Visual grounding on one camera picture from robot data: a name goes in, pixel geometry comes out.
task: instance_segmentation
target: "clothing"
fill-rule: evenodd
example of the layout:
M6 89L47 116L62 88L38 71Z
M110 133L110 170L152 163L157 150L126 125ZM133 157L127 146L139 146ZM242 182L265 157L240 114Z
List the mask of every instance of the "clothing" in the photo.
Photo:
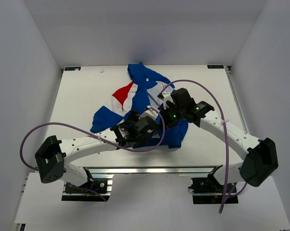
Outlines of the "clothing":
M94 133L101 132L107 128L126 121L131 110L136 110L142 114L148 105L159 108L163 101L157 97L161 90L170 83L166 77L146 68L143 63L129 64L128 73L132 82L127 86L118 89L110 99L94 115L92 128ZM174 85L167 87L166 91L172 92ZM181 121L178 126L165 131L164 140L161 145L168 145L169 148L181 147L188 129L188 122ZM153 146L159 142L160 138L152 138L149 143L142 143L137 146Z

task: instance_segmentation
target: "white table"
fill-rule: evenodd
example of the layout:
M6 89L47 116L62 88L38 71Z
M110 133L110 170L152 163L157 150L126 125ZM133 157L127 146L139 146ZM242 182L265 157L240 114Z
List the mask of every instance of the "white table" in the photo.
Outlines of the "white table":
M242 128L225 69L208 69L206 65L158 65L148 68L170 80L184 78L200 82L218 99L225 118ZM89 131L94 113L117 89L130 82L126 66L81 67L80 71L64 71L51 121L71 124ZM211 96L196 84L179 82L175 83L175 87L187 88L197 103L206 101L218 110ZM83 136L82 133L59 126L48 128L46 137L51 135L56 135L58 139ZM238 155L231 151L230 162L239 161L241 159ZM118 150L73 162L84 167L186 167L216 166L224 163L225 144L194 124L189 125L180 149L168 149L164 146L145 154Z
M242 128L224 69L208 69L206 65L148 67L170 80L184 78L202 83L219 100L225 117ZM81 67L80 71L64 71L51 121L89 130L94 113L111 94L130 81L127 66ZM206 101L217 109L211 97L200 87L190 83L176 83L175 86L187 88L196 102ZM83 136L59 126L48 128L46 137L51 135L56 135L58 139ZM239 161L241 159L231 150L230 162ZM225 144L212 134L190 125L180 149L159 147L143 154L117 150L73 163L104 168L216 166L225 164ZM42 184L38 173L32 173L15 222L26 223L25 231L278 231L290 228L271 177L259 188L248 186L239 197L239 204L226 205L222 215L218 214L219 205L192 204L192 197L187 192L189 176L115 175L113 181L107 203L69 202L61 201L62 181Z

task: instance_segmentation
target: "white wall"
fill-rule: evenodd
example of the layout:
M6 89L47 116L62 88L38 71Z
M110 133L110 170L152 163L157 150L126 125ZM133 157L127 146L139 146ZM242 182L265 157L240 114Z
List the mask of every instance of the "white wall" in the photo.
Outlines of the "white wall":
M60 69L22 0L0 0L0 231L11 229L28 169L19 157L23 136L48 121ZM43 131L25 145L34 153Z
M231 65L266 0L24 0L65 65Z
M273 178L290 222L290 0L267 2L232 74L251 133L276 142Z

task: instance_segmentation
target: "white stripe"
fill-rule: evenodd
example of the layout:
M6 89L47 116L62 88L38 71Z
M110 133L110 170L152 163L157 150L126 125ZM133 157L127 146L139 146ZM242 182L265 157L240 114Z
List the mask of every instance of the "white stripe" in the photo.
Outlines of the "white stripe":
M121 103L114 96L111 96L110 99L104 104L104 106L107 107L112 112L120 116L123 116Z
M132 108L132 99L135 96L135 93L137 91L137 87L138 86L135 83L133 83L133 85L132 85L132 87L131 87L128 95L127 95L127 98L126 98L126 100L124 102L124 105L123 105L123 109L124 109L123 115L127 114L131 110L131 108Z
M151 106L159 107L163 103L163 100L158 98L158 94L162 91L162 89L167 85L166 83L163 83L161 81L156 81L157 85L155 85L153 88L147 89L147 92L149 94L149 100L151 103ZM174 89L171 86L168 86L165 91L172 92Z

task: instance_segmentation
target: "black mount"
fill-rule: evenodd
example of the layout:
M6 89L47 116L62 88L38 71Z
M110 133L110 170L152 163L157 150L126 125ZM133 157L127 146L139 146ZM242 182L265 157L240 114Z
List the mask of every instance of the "black mount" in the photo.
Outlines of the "black mount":
M192 189L193 204L221 204L223 186L216 184L211 178L192 178L192 185L189 189ZM230 192L233 185L230 183L227 185L227 193ZM230 198L226 201L226 204L237 204L238 198Z
M182 120L187 120L189 123L194 123L199 127L201 118L205 118L207 112L214 111L214 108L204 101L195 103L185 88L180 88L170 95L174 103L167 101L168 108L160 110L167 128L177 126Z
M139 117L140 114L132 110L126 122L110 128L116 134L116 142L120 146L130 148L142 141L149 142L156 134L159 125L150 117Z
M63 176L65 169L63 167L62 153L56 136L47 137L38 151L35 153L35 159L39 170L42 183L51 183Z
M240 175L248 184L258 187L278 168L275 143L269 138L259 140L259 144L248 152Z

